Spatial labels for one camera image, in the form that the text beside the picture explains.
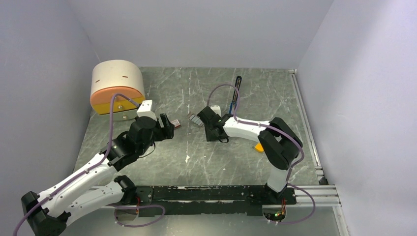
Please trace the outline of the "red white staple box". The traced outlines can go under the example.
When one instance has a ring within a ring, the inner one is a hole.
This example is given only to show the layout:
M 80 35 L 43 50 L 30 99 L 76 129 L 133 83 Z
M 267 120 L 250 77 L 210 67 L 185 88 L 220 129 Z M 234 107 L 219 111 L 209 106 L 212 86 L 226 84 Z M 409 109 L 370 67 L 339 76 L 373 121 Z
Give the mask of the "red white staple box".
M 181 127 L 181 123 L 178 119 L 175 119 L 175 120 L 171 121 L 171 123 L 174 125 L 174 129 L 177 129 L 177 128 Z

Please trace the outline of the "staple tray with staples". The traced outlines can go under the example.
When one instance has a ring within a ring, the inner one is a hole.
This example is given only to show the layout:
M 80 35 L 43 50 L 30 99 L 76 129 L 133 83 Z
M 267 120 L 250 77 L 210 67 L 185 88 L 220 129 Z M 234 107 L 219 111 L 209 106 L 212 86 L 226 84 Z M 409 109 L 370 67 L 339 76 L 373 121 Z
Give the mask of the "staple tray with staples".
M 204 126 L 204 123 L 202 122 L 202 120 L 197 115 L 195 115 L 194 113 L 189 113 L 187 115 L 187 117 L 191 122 L 195 123 L 199 127 Z

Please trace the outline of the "blue stapler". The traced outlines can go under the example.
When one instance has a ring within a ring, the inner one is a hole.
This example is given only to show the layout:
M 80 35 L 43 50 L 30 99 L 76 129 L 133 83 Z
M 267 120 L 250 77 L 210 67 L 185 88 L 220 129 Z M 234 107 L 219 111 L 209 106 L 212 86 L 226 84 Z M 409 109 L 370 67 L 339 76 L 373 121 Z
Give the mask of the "blue stapler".
M 237 90 L 240 89 L 241 82 L 242 82 L 242 76 L 237 76 L 235 80 L 235 85 L 234 85 L 236 90 L 234 91 L 233 98 L 229 106 L 229 114 L 234 114 L 234 111 L 236 109 L 237 99 L 238 99 Z

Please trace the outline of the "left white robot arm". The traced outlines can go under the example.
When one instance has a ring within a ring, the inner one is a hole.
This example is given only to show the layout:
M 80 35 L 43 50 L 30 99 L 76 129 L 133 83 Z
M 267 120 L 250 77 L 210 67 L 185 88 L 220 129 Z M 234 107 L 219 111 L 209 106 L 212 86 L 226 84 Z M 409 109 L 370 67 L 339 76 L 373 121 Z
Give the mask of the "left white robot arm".
M 174 128 L 166 114 L 140 116 L 72 175 L 41 193 L 26 193 L 21 198 L 24 219 L 34 234 L 59 236 L 74 221 L 103 206 L 137 204 L 137 187 L 126 175 L 104 186 L 96 184 L 137 161 L 155 143 L 172 139 Z

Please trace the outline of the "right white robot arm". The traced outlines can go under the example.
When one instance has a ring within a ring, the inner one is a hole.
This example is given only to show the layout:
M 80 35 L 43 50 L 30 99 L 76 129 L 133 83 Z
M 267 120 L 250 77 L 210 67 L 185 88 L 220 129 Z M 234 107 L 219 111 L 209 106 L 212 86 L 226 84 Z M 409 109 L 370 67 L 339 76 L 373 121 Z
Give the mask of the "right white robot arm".
M 266 199 L 276 204 L 284 197 L 291 171 L 304 158 L 303 144 L 281 118 L 271 121 L 253 121 L 231 114 L 220 116 L 206 106 L 198 114 L 203 122 L 208 142 L 229 142 L 230 138 L 243 138 L 260 143 L 272 165 L 265 191 Z

